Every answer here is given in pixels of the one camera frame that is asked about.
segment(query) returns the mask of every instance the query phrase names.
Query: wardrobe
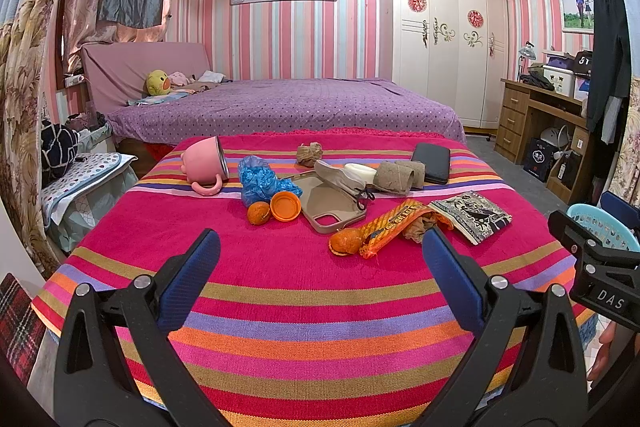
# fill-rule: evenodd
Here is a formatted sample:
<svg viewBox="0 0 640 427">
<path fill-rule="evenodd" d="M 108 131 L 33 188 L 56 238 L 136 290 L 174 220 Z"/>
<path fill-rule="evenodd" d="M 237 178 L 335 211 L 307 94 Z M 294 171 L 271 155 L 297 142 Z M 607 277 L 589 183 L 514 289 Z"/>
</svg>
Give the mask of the wardrobe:
<svg viewBox="0 0 640 427">
<path fill-rule="evenodd" d="M 497 128 L 507 72 L 506 0 L 380 0 L 381 76 Z"/>
</svg>

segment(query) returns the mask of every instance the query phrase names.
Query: purple bedspread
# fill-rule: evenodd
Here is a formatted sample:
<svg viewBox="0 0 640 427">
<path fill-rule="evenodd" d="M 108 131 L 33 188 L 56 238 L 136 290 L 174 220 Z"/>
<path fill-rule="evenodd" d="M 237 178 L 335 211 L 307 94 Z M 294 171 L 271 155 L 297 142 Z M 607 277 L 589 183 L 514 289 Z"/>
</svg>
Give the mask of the purple bedspread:
<svg viewBox="0 0 640 427">
<path fill-rule="evenodd" d="M 107 115 L 113 134 L 177 144 L 192 136 L 333 127 L 437 132 L 466 143 L 452 108 L 388 80 L 240 80 L 174 102 Z"/>
</svg>

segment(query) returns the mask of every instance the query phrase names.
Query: human hand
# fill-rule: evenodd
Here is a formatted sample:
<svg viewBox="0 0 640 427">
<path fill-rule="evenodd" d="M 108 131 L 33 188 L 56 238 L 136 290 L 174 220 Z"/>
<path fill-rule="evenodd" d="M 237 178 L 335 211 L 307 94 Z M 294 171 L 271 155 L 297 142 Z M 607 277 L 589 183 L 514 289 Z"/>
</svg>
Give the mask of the human hand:
<svg viewBox="0 0 640 427">
<path fill-rule="evenodd" d="M 598 341 L 602 344 L 600 349 L 598 350 L 598 354 L 596 355 L 596 360 L 593 363 L 593 367 L 589 374 L 587 375 L 588 381 L 597 380 L 604 368 L 609 364 L 609 351 L 611 348 L 611 343 L 613 342 L 614 337 L 616 336 L 616 327 L 617 324 L 613 321 L 609 323 L 609 326 L 602 332 Z M 640 351 L 640 335 L 636 335 L 636 353 Z"/>
</svg>

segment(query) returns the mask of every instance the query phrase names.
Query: pink headboard cover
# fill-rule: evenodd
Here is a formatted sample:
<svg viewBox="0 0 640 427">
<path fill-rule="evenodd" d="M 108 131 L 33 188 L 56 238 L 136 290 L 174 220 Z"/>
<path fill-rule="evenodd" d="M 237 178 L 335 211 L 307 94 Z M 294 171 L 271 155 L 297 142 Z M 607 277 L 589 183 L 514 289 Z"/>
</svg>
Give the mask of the pink headboard cover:
<svg viewBox="0 0 640 427">
<path fill-rule="evenodd" d="M 89 96 L 104 114 L 145 96 L 145 80 L 151 71 L 180 71 L 198 79 L 210 69 L 204 46 L 188 42 L 86 44 L 81 57 Z"/>
</svg>

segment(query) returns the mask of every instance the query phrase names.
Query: yellow duck plush toy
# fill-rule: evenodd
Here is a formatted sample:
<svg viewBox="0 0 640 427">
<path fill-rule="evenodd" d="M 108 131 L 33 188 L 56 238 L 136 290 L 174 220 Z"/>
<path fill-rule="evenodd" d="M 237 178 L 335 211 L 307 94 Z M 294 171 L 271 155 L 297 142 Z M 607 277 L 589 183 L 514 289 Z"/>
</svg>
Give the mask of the yellow duck plush toy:
<svg viewBox="0 0 640 427">
<path fill-rule="evenodd" d="M 171 91 L 171 81 L 167 78 L 167 74 L 162 70 L 151 71 L 146 76 L 146 91 L 151 96 L 159 94 L 167 94 Z"/>
</svg>

